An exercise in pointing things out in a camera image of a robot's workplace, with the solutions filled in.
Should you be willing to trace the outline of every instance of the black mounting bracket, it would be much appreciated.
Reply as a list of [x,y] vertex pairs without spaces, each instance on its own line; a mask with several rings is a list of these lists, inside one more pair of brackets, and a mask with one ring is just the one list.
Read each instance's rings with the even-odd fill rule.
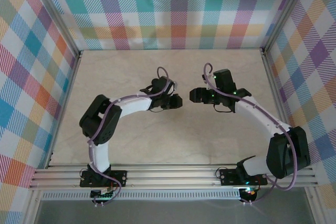
[[267,179],[263,175],[249,176],[245,181],[239,177],[236,169],[220,169],[220,184],[222,186],[266,186]]
[[110,99],[105,95],[100,94],[96,96],[90,107],[88,107],[87,111],[79,121],[79,126],[82,128],[83,135],[91,138],[95,135],[102,120],[102,117],[100,117],[99,113],[106,113],[103,126],[98,135],[93,139],[95,145],[104,144],[110,140],[117,127],[122,109],[117,105],[113,105],[111,109],[106,112],[106,109],[110,104]]
[[[105,172],[105,175],[115,178],[120,182],[121,186],[126,186],[127,181],[127,171],[126,170],[111,170],[111,167],[108,168]],[[80,187],[117,187],[116,182],[111,181],[108,178],[101,176],[96,173],[89,165],[87,170],[83,170],[80,174],[81,180],[79,183]]]

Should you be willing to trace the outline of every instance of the cable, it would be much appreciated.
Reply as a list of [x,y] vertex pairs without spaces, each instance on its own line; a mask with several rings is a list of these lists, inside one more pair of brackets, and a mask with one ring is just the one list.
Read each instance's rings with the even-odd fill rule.
[[79,171],[79,177],[80,177],[80,178],[83,178],[83,176],[82,176],[82,172],[83,172],[83,170],[87,170],[87,169],[83,168],[83,169],[81,169],[81,170]]
[[153,112],[153,113],[159,113],[159,112],[162,112],[162,111],[164,111],[164,109],[162,109],[162,110],[159,110],[159,111],[152,111],[152,110],[149,110],[150,112]]
[[289,134],[287,133],[287,131],[284,129],[284,127],[282,127],[281,124],[279,124],[277,122],[277,120],[275,120],[270,114],[268,114],[267,111],[263,110],[261,107],[259,107],[258,105],[254,104],[253,102],[250,102],[244,98],[241,98],[241,97],[238,97],[236,95],[232,95],[232,94],[227,94],[227,93],[223,93],[221,91],[219,91],[215,86],[213,86],[213,84],[209,81],[209,78],[206,74],[206,67],[207,66],[210,66],[210,71],[209,73],[212,72],[213,70],[213,66],[208,62],[204,65],[204,68],[203,68],[203,74],[204,74],[204,79],[205,81],[207,82],[207,84],[215,91],[217,92],[218,94],[221,94],[225,97],[230,97],[230,98],[234,98],[234,99],[237,99],[239,101],[243,101],[243,102],[246,102],[247,104],[253,106],[254,108],[256,108],[257,110],[259,110],[264,116],[266,116],[268,119],[270,119],[272,121],[272,123],[274,123],[274,125],[276,127],[278,127],[283,133],[284,135],[286,136],[289,144],[290,144],[290,147],[291,147],[291,150],[292,150],[292,154],[293,154],[293,164],[294,164],[294,171],[293,171],[293,178],[292,178],[292,181],[290,182],[289,186],[287,187],[281,187],[279,185],[276,184],[276,181],[273,181],[272,179],[270,179],[268,176],[267,179],[268,181],[270,181],[274,186],[276,186],[277,188],[279,188],[280,190],[290,190],[294,184],[295,184],[295,181],[296,181],[296,178],[297,178],[297,173],[298,173],[298,161],[297,161],[297,157],[296,157],[296,151],[295,151],[295,147],[294,147],[294,143],[292,141],[292,139],[290,138]]
[[219,168],[215,171],[215,176],[216,176],[216,178],[218,178],[218,179],[220,179],[220,177],[217,176],[217,172],[218,172],[219,169],[221,169],[221,168],[227,169],[226,167],[221,166],[221,167],[219,167]]
[[[111,183],[111,187],[113,188],[113,182]],[[117,189],[118,189],[118,185],[116,185],[116,187],[113,191],[116,191]]]
[[[94,165],[94,163],[93,163],[93,149],[92,149],[92,148],[93,148],[93,145],[94,145],[93,140],[94,140],[94,139],[98,136],[98,134],[100,133],[100,131],[101,131],[103,125],[104,125],[104,122],[105,122],[105,120],[106,120],[106,117],[107,117],[108,112],[110,111],[110,109],[112,108],[112,106],[115,105],[117,102],[121,102],[121,101],[128,100],[128,99],[132,99],[132,98],[138,98],[138,97],[144,97],[144,98],[155,97],[155,96],[157,96],[157,95],[162,94],[164,91],[166,91],[166,89],[168,88],[168,85],[169,85],[169,81],[168,81],[168,80],[169,80],[169,75],[168,75],[167,70],[165,70],[163,67],[158,67],[158,68],[156,69],[156,73],[157,73],[158,77],[160,77],[160,75],[159,75],[159,70],[160,70],[160,69],[162,69],[162,70],[165,72],[165,74],[166,74],[166,78],[167,78],[166,85],[165,85],[165,87],[164,87],[160,92],[158,92],[158,93],[156,93],[156,94],[146,94],[146,95],[139,95],[139,94],[127,95],[127,96],[125,96],[125,97],[122,97],[122,98],[120,98],[120,99],[117,99],[117,100],[114,100],[113,102],[111,102],[110,105],[109,105],[109,106],[106,108],[106,110],[105,110],[104,116],[103,116],[103,118],[102,118],[102,120],[101,120],[101,122],[100,122],[100,124],[99,124],[99,127],[98,127],[97,131],[96,131],[95,134],[94,134],[94,135],[87,141],[87,143],[89,144],[89,157],[90,157],[90,166],[91,166],[91,168],[92,168],[96,173],[98,173],[99,175],[103,176],[104,178],[107,178],[107,179],[112,180],[113,182],[116,182],[116,183],[118,184],[118,187],[119,187],[118,192],[117,192],[111,199],[109,199],[109,200],[106,201],[105,203],[101,203],[101,206],[102,206],[102,207],[103,207],[104,205],[107,205],[107,204],[111,203],[111,202],[112,202],[112,201],[119,195],[122,186],[121,186],[121,183],[120,183],[118,180],[116,180],[115,178],[112,178],[112,177],[110,177],[110,176],[108,176],[108,175],[105,175],[104,173],[102,173],[101,171],[99,171],[99,170],[97,169],[97,167]],[[95,199],[95,198],[93,199],[93,202],[95,203],[95,206],[98,205],[98,204],[96,203],[96,199]]]
[[216,111],[216,112],[219,112],[219,113],[231,113],[232,111],[230,110],[230,111],[220,111],[220,110],[216,110],[216,105],[214,105],[214,110]]
[[258,191],[260,190],[260,184],[261,184],[261,182],[260,182],[260,179],[259,179],[259,177],[258,176],[255,176],[256,178],[257,178],[257,180],[258,180],[258,184],[259,184],[259,187],[258,187]]

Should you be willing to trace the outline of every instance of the perforated metal strip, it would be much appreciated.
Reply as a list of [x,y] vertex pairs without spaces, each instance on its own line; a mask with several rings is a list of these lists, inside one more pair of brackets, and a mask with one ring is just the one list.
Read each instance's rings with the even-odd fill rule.
[[[205,200],[239,199],[239,189],[123,190],[118,200]],[[90,190],[44,191],[42,200],[89,200]]]

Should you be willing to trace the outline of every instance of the plaid backdrop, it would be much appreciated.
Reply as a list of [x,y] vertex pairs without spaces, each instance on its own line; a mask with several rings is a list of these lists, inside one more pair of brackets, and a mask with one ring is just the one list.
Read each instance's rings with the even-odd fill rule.
[[0,0],[0,223],[18,223],[74,56],[40,0]]
[[299,0],[270,60],[289,120],[301,125],[336,221],[336,0]]
[[54,0],[81,49],[258,48],[286,0]]

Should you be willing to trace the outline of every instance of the aluminum rail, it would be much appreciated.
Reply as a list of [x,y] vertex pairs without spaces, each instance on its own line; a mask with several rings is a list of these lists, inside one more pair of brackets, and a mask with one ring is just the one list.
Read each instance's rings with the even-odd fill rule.
[[[247,186],[221,186],[215,176],[219,167],[229,169],[235,165],[113,165],[112,169],[127,170],[127,184],[124,189],[215,189],[246,188]],[[86,165],[54,165],[48,169],[36,170],[30,189],[32,190],[74,190],[79,187],[79,173]],[[291,176],[278,180],[281,186],[291,181]],[[314,187],[317,181],[314,171],[307,167],[298,172],[296,187]]]

